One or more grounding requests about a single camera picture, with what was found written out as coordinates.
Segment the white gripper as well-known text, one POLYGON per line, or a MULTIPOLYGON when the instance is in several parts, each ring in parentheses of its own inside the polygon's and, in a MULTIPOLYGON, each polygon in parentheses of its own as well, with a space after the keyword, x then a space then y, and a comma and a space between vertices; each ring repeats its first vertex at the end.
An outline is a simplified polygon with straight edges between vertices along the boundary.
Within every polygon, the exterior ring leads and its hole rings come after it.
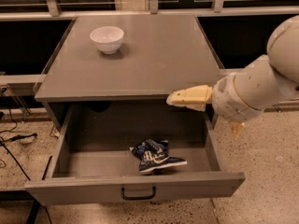
POLYGON ((211 100, 214 111, 231 121, 232 134, 237 138, 245 123, 262 115, 263 111, 247 105, 238 94, 235 86, 236 74, 228 75, 209 87, 201 85, 172 92, 166 99, 168 105, 186 107, 195 111, 205 111, 211 100))

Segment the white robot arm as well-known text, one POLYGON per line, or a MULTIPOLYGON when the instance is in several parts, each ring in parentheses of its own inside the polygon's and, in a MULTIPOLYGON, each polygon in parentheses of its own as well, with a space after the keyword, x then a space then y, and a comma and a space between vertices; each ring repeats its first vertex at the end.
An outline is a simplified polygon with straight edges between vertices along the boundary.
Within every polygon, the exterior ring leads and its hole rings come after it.
POLYGON ((299 16, 281 23, 270 35, 265 55, 217 83, 172 92, 168 105, 215 113, 237 130, 280 102, 299 98, 299 16))

